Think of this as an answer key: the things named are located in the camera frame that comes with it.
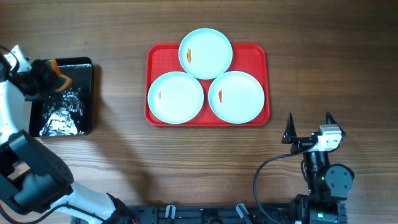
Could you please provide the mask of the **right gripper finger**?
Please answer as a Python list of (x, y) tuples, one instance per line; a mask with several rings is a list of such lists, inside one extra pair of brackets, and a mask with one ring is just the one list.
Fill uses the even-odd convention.
[(331, 115), (331, 113), (329, 111), (326, 112), (326, 124), (328, 125), (335, 125), (338, 126), (340, 128), (340, 126), (338, 125), (338, 123), (334, 120), (333, 116)]
[(297, 133), (295, 130), (294, 119), (290, 113), (287, 118), (287, 125), (282, 136), (282, 144), (295, 144), (297, 142)]

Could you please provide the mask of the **green and orange sponge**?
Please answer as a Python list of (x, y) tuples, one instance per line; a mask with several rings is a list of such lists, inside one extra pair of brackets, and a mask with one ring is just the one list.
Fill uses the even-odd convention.
[(51, 89), (55, 92), (66, 90), (73, 82), (73, 80), (60, 71), (58, 63), (55, 59), (46, 61), (45, 63), (50, 67), (50, 70), (55, 74), (55, 80), (52, 81)]

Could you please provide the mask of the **light blue plate top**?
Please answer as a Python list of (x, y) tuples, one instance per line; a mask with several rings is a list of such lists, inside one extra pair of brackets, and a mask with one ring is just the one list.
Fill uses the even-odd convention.
[(200, 28), (182, 39), (178, 59), (187, 73), (197, 79), (211, 80), (229, 69), (233, 49), (231, 42), (220, 31)]

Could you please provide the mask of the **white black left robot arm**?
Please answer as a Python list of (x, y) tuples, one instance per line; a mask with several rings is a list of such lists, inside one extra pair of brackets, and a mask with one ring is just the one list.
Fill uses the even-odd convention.
[(54, 59), (30, 63), (18, 46), (1, 55), (1, 201), (20, 215), (41, 214), (36, 223), (53, 212), (74, 223), (138, 223), (120, 199), (75, 182), (66, 163), (26, 131), (25, 101), (71, 84)]

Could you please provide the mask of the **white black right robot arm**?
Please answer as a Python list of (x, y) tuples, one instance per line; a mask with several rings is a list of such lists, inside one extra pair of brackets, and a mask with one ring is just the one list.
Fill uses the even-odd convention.
[(348, 222), (344, 201), (354, 181), (354, 172), (343, 164), (331, 164), (329, 153), (340, 148), (346, 133), (326, 114), (326, 123), (310, 137), (297, 136), (290, 114), (283, 144), (291, 144), (290, 154), (303, 155), (302, 171), (308, 194), (298, 194), (289, 204), (289, 223), (343, 224)]

